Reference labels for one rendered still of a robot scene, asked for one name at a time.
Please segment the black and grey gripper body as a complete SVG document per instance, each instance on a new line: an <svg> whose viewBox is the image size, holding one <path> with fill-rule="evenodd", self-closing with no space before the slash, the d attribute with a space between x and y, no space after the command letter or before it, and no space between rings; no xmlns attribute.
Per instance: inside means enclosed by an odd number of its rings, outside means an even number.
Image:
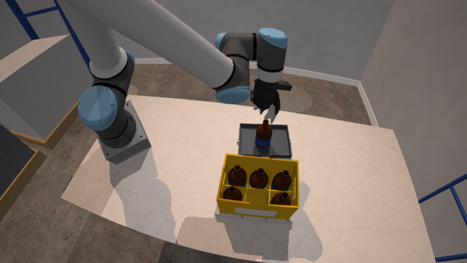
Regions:
<svg viewBox="0 0 467 263"><path fill-rule="evenodd" d="M270 108L270 106L276 102L277 98L279 98L279 92L276 89L273 89L273 85L276 85L279 82L262 82L264 81L260 80L259 78L255 79L255 92L254 89L251 90L250 101L252 101L252 103L255 104L259 109L264 111Z"/></svg>

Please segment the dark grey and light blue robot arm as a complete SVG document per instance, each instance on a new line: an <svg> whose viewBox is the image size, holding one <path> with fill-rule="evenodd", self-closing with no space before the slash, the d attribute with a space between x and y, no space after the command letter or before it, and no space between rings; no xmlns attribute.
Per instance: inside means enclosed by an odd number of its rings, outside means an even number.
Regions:
<svg viewBox="0 0 467 263"><path fill-rule="evenodd" d="M78 114L108 147L128 145L136 122L124 109L135 58L119 47L114 31L206 83L223 104L250 97L249 60L257 77L273 89L290 91L282 81L287 35L274 28L258 33L220 33L215 46L154 0L57 0L90 58L92 87L79 99Z"/></svg>

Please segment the yellow crate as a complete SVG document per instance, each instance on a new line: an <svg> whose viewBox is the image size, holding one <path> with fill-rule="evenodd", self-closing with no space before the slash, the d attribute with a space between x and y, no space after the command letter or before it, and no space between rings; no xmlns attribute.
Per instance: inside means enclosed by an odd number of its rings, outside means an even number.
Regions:
<svg viewBox="0 0 467 263"><path fill-rule="evenodd" d="M240 165L248 177L246 187L234 186L241 190L242 201L222 198L226 188L233 186L228 185L228 173L235 165ZM268 175L268 181L270 182L266 189L248 188L250 175L257 171L258 168L263 168ZM271 190L274 176L284 170L289 171L292 180L289 189L287 191ZM275 194L283 192L288 193L291 199L290 206L270 204ZM288 220L299 208L299 161L236 155L222 171L216 199L221 213Z"/></svg>

